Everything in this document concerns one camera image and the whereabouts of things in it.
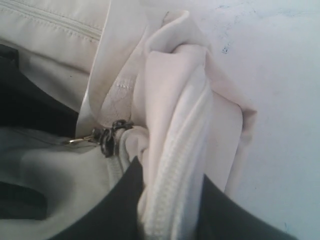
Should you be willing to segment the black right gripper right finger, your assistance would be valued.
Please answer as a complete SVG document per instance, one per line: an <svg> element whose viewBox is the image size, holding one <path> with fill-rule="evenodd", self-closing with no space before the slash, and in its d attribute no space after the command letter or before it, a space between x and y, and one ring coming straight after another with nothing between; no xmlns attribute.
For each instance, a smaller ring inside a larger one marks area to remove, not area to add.
<svg viewBox="0 0 320 240"><path fill-rule="evenodd" d="M197 222L198 240L295 240L250 214L204 176Z"/></svg>

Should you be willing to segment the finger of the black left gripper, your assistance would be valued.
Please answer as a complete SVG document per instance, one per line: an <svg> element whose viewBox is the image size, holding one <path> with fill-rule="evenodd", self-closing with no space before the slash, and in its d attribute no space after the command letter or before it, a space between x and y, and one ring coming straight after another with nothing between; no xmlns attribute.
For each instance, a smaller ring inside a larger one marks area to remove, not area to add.
<svg viewBox="0 0 320 240"><path fill-rule="evenodd" d="M28 187L0 183L0 218L2 220L44 220L48 200L40 192Z"/></svg>
<svg viewBox="0 0 320 240"><path fill-rule="evenodd" d="M32 83L19 60L18 50L0 46L0 125L74 137L79 114Z"/></svg>

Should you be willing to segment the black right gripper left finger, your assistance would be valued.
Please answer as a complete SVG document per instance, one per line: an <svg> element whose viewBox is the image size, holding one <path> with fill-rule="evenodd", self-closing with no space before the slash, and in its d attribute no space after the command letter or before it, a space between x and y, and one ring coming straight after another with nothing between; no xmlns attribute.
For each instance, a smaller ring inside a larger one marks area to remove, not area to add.
<svg viewBox="0 0 320 240"><path fill-rule="evenodd" d="M92 210L52 240L142 240L137 206L143 191L143 168L137 157L120 181Z"/></svg>

